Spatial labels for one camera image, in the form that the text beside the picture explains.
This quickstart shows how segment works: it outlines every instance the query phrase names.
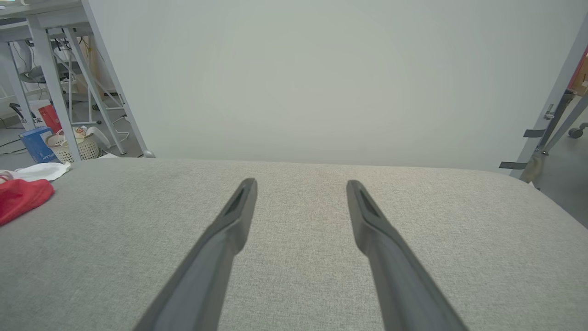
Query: black caster wheel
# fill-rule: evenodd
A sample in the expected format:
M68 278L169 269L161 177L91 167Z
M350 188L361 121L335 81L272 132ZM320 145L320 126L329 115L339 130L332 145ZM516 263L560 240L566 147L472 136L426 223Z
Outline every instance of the black caster wheel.
M582 131L582 129L579 128L571 128L570 131L567 132L567 134L574 139L578 139L584 134L584 131Z

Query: white plastic basket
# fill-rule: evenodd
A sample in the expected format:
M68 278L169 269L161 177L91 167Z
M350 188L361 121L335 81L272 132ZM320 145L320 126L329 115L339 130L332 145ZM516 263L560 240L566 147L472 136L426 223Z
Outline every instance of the white plastic basket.
M45 140L47 147L55 153L55 156L59 159L59 162L65 164L66 162L73 162L72 153L69 151L69 146L62 146L65 141L65 134L60 134L61 130L57 134L50 135ZM83 141L78 143L79 154L82 160L89 160L91 158L97 158L100 155L98 144L96 143L96 137L94 134L84 136Z

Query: black tape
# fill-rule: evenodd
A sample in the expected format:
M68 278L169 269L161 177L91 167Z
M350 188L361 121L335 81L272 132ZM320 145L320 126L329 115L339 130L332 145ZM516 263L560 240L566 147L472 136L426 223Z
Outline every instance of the black tape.
M501 162L499 168L502 169L514 169L514 170L523 170L527 167L527 163L517 163L517 162Z
M545 134L545 130L527 130L524 132L523 137L527 138L540 138Z

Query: white backdrop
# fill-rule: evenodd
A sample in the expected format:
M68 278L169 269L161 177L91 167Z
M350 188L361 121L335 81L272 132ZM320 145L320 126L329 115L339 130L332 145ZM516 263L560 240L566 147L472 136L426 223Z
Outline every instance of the white backdrop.
M584 0L90 0L157 157L499 170Z

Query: red cloth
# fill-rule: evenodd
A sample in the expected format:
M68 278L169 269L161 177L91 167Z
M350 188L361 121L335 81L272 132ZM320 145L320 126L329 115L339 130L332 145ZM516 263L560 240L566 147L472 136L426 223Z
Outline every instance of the red cloth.
M51 183L44 179L15 179L0 184L0 226L39 207L53 192Z

